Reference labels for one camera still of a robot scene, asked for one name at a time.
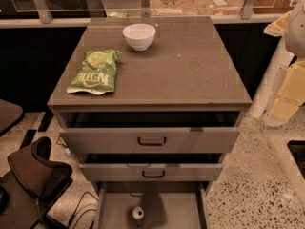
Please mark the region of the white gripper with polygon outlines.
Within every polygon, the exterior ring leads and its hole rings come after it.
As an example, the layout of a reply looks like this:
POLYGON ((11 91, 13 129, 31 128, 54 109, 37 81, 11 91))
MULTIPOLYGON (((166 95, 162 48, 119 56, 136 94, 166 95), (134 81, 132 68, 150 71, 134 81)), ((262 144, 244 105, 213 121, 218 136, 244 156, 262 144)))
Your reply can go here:
MULTIPOLYGON (((268 24, 264 33, 274 37, 285 34, 286 50, 297 57, 305 57, 305 0, 300 0, 292 13, 288 11, 268 24)), ((296 60, 275 77, 263 122, 269 127, 279 127, 287 123, 304 103, 305 60, 296 60)))

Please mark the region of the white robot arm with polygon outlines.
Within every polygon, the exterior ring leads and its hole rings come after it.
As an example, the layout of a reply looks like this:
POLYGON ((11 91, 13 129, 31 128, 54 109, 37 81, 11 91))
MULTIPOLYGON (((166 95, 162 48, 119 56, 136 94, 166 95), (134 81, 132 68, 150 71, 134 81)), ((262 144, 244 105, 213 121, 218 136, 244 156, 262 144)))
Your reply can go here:
POLYGON ((305 0, 269 24, 264 32, 279 37, 272 60, 254 96, 250 116, 265 125, 287 123, 305 103, 305 0))

